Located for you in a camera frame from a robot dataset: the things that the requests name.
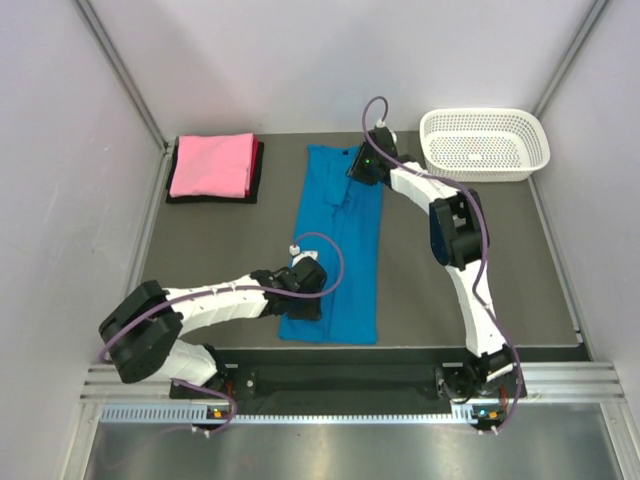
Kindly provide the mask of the blue t shirt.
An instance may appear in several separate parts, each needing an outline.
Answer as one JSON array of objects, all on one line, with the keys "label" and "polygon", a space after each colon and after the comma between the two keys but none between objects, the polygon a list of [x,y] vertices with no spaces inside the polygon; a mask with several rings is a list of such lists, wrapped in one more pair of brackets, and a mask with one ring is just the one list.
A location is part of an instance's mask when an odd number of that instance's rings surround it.
[{"label": "blue t shirt", "polygon": [[327,284],[318,321],[281,318],[279,338],[307,343],[377,342],[377,266],[383,186],[347,175],[358,148],[308,147],[308,164],[294,238],[318,253]]}]

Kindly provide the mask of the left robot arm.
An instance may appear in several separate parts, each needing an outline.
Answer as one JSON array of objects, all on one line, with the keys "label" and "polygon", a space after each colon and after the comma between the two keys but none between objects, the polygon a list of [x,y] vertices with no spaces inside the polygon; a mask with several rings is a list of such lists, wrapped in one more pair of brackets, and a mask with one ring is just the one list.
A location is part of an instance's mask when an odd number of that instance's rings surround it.
[{"label": "left robot arm", "polygon": [[321,318],[324,268],[309,255],[276,271],[192,289],[163,288],[156,280],[136,287],[100,324],[105,353],[124,384],[143,380],[187,382],[205,396],[228,390],[228,370],[211,345],[182,337],[236,319],[289,315]]}]

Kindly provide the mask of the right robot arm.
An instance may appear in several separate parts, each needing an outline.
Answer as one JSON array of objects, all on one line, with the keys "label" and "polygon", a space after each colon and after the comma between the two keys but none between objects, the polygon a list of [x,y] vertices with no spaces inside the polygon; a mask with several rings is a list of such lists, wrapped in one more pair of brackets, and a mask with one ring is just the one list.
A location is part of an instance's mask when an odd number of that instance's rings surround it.
[{"label": "right robot arm", "polygon": [[488,282],[489,235],[477,193],[461,183],[429,174],[414,158],[397,155],[395,136],[381,125],[365,141],[348,176],[383,184],[420,207],[429,217],[430,245],[449,274],[465,326],[468,397],[487,396],[513,376],[514,401],[523,393],[517,349],[498,325]]}]

